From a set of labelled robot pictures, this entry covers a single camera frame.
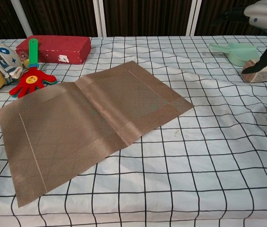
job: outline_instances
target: yellow smiley sticker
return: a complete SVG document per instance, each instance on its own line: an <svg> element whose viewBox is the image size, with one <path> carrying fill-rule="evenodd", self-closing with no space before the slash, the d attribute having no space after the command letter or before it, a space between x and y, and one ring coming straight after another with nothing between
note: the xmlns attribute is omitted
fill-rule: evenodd
<svg viewBox="0 0 267 227"><path fill-rule="evenodd" d="M30 77L27 77L26 78L26 83L33 84L33 83L36 83L37 80L38 80L38 77L36 77L36 76L30 76Z"/></svg>

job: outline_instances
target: white pole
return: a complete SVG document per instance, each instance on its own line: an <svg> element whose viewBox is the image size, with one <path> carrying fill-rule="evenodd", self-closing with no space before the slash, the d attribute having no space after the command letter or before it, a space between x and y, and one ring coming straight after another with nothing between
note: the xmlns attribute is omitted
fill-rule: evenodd
<svg viewBox="0 0 267 227"><path fill-rule="evenodd" d="M30 28L30 25L28 23L28 20L26 18L26 15L25 15L25 12L22 8L22 5L20 3L20 0L10 0L15 11L16 11L16 14L19 18L19 21L22 25L22 28L26 34L27 37L31 36L33 34L33 32L31 31L31 28Z"/></svg>
<svg viewBox="0 0 267 227"><path fill-rule="evenodd" d="M102 37L102 24L101 24L99 2L98 0L93 0L93 3L94 3L94 12L95 12L95 17L96 17L98 37Z"/></svg>
<svg viewBox="0 0 267 227"><path fill-rule="evenodd" d="M200 13L201 4L202 4L202 0L197 0L195 16L194 16L194 19L193 19L193 22L192 22L190 36L195 36L196 24L197 24L198 19L199 19L199 13Z"/></svg>
<svg viewBox="0 0 267 227"><path fill-rule="evenodd" d="M101 25L102 25L102 34L103 34L103 37L107 37L103 0L98 0L98 1L99 1L99 9L100 9L100 17L101 17Z"/></svg>
<svg viewBox="0 0 267 227"><path fill-rule="evenodd" d="M186 36L190 36L192 22L194 20L194 15L195 15L196 2L197 2L197 0L192 0L191 1L189 18L188 18L188 23L187 23L187 28L186 28Z"/></svg>

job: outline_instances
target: dark curtain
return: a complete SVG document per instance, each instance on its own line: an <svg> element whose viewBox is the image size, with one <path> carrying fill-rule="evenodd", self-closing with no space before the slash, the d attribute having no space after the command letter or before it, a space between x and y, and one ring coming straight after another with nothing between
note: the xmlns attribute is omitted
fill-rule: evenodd
<svg viewBox="0 0 267 227"><path fill-rule="evenodd" d="M34 35L98 35L92 0L20 1Z"/></svg>
<svg viewBox="0 0 267 227"><path fill-rule="evenodd" d="M203 0L195 35L265 35L265 32L249 24L223 22L211 23L217 16L232 7L248 6L259 0Z"/></svg>
<svg viewBox="0 0 267 227"><path fill-rule="evenodd" d="M185 35L191 0L104 0L107 36Z"/></svg>
<svg viewBox="0 0 267 227"><path fill-rule="evenodd" d="M0 0L0 39L26 38L10 0Z"/></svg>

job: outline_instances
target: red box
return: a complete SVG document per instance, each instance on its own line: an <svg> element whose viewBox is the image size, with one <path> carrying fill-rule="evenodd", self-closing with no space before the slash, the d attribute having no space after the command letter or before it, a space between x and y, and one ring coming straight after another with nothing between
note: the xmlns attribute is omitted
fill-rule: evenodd
<svg viewBox="0 0 267 227"><path fill-rule="evenodd" d="M83 64L91 44L89 37L63 35L32 35L16 47L20 59L28 59L28 42L38 40L38 61L46 63Z"/></svg>

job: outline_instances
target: grid pattern tablecloth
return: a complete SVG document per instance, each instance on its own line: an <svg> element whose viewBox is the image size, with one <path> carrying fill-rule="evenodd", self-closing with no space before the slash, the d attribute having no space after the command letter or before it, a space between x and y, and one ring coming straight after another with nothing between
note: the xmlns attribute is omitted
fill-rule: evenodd
<svg viewBox="0 0 267 227"><path fill-rule="evenodd" d="M264 36L92 38L83 65L43 64L66 82L136 61L195 108L21 208L0 130L0 226L267 227L267 83L244 83L207 48L227 42L267 47Z"/></svg>

